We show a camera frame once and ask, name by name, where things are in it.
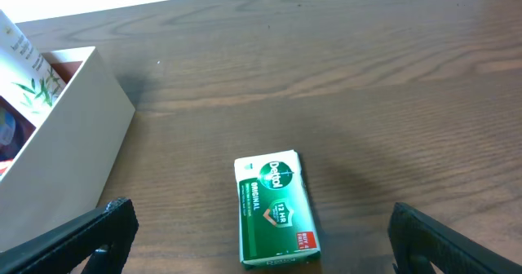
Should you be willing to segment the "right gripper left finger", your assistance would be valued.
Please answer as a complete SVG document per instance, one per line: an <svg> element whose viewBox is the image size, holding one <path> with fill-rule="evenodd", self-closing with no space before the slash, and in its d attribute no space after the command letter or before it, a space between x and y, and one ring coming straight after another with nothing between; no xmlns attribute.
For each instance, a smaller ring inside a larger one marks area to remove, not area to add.
<svg viewBox="0 0 522 274"><path fill-rule="evenodd" d="M2 273L122 272L139 223L132 201L120 197L1 253Z"/></svg>

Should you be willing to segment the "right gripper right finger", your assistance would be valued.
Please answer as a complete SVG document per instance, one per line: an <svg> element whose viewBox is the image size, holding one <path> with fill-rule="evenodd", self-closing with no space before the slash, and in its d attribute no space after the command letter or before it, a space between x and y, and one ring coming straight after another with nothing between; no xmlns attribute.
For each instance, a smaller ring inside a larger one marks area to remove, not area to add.
<svg viewBox="0 0 522 274"><path fill-rule="evenodd" d="M404 202L397 202L387 230L396 274L520 273L521 266L477 244Z"/></svg>

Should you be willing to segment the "white cream tube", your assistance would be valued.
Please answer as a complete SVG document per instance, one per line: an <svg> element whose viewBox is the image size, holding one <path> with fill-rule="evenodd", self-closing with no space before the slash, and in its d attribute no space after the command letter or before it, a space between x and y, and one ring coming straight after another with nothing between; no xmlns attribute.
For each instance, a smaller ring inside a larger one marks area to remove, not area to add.
<svg viewBox="0 0 522 274"><path fill-rule="evenodd" d="M22 31L1 14L1 96L32 125L48 117L66 82Z"/></svg>

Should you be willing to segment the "clear soap pump bottle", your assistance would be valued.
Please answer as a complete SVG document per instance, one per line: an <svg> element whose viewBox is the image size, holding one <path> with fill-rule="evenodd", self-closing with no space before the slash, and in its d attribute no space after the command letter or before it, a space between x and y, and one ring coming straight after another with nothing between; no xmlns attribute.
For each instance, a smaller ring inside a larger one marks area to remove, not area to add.
<svg viewBox="0 0 522 274"><path fill-rule="evenodd" d="M1 98L1 161L12 160L24 147L35 126Z"/></svg>

